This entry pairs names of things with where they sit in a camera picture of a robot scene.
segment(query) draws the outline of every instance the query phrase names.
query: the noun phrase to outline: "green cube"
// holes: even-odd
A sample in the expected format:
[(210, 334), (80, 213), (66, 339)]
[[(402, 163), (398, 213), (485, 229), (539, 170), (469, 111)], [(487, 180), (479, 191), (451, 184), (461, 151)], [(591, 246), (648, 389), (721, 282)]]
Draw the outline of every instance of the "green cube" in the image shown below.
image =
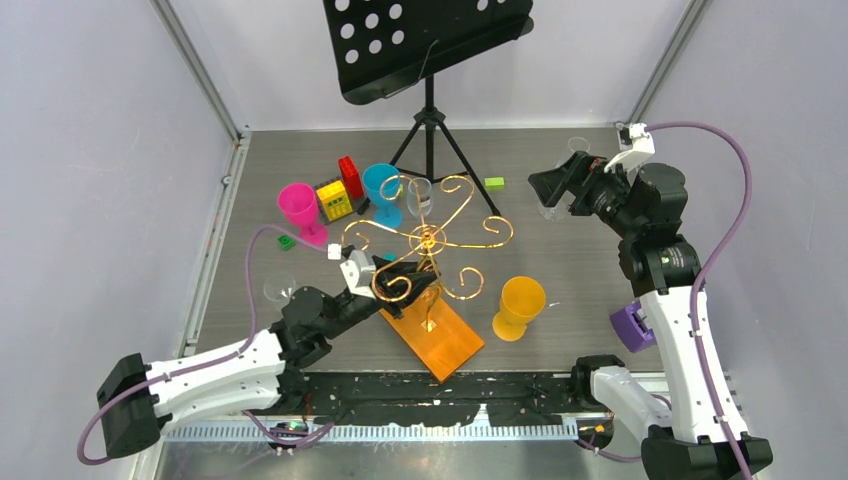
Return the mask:
[(280, 237), (277, 238), (277, 241), (280, 242), (280, 248), (283, 250), (291, 250), (295, 244), (294, 239), (288, 235), (280, 235)]
[(503, 190), (504, 180), (503, 177), (489, 177), (484, 180), (483, 185), (486, 187), (486, 190), (490, 192)]

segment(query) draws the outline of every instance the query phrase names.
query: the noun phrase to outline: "black music stand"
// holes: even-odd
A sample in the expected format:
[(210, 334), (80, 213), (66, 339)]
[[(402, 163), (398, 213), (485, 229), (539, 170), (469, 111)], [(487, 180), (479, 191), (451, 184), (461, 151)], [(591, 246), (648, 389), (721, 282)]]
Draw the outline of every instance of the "black music stand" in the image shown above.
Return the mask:
[[(500, 215), (435, 105), (433, 75), (530, 32), (533, 0), (324, 0), (342, 96), (354, 105), (389, 98), (425, 79), (424, 108), (401, 143), (395, 165), (424, 126), (426, 173), (435, 178), (436, 127), (447, 138), (493, 215)], [(357, 213), (368, 208), (364, 202)]]

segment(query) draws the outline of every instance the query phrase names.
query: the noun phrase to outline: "lime green block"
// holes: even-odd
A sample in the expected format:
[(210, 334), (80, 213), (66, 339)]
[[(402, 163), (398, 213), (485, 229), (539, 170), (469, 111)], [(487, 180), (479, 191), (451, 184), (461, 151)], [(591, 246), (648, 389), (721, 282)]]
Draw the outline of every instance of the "lime green block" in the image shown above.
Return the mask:
[(503, 177), (489, 177), (483, 181), (483, 185), (486, 187), (486, 190), (490, 192), (493, 192), (495, 190), (503, 190)]

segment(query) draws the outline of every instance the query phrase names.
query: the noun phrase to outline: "orange wooden base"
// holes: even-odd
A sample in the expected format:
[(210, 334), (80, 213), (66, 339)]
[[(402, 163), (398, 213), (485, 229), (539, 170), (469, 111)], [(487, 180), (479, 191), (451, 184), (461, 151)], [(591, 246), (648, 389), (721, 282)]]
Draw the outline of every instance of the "orange wooden base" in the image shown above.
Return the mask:
[(442, 383), (483, 348), (484, 342), (441, 298), (430, 311), (431, 322), (425, 323), (431, 301), (425, 292), (403, 310), (401, 319), (392, 318), (385, 310), (380, 313)]

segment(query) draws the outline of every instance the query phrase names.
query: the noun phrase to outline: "purple object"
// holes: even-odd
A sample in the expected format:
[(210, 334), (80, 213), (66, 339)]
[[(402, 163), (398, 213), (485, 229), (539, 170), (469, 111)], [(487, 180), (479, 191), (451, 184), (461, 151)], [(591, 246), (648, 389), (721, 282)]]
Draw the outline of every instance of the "purple object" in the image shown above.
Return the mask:
[(641, 311), (642, 305), (637, 301), (610, 315), (621, 343), (633, 353), (657, 344), (654, 331), (645, 325)]

